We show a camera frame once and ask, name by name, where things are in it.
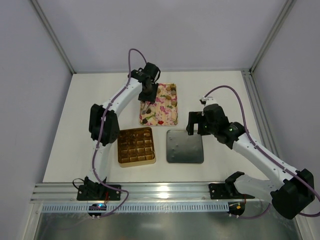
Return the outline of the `silver tin lid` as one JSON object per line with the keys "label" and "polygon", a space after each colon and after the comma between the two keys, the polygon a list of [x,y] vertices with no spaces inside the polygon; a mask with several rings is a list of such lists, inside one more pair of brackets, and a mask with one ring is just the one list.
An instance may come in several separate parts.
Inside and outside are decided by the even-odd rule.
{"label": "silver tin lid", "polygon": [[202,136],[188,135],[186,130],[166,133],[166,161],[170,164],[202,164],[204,148]]}

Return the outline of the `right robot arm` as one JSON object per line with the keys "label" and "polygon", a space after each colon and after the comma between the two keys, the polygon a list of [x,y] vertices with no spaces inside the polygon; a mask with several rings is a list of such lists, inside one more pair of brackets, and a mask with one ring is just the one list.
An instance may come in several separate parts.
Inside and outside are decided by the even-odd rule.
{"label": "right robot arm", "polygon": [[260,145],[239,122],[230,122],[217,103],[206,105],[202,111],[188,114],[187,133],[194,134],[194,125],[201,136],[213,135],[217,141],[237,152],[268,178],[259,180],[236,172],[225,184],[239,193],[248,194],[270,203],[284,218],[293,219],[315,198],[314,176],[307,170],[297,170]]}

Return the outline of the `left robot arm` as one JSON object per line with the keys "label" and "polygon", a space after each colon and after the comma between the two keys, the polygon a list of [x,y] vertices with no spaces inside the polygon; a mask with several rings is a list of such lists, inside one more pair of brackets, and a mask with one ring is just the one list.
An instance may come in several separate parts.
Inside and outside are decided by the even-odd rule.
{"label": "left robot arm", "polygon": [[128,80],[115,95],[102,105],[94,104],[90,109],[89,132],[93,140],[91,169],[77,187],[78,201],[119,201],[120,185],[107,184],[107,160],[112,144],[120,134],[118,117],[135,97],[142,102],[154,103],[158,91],[160,69],[153,63],[144,68],[130,70]]}

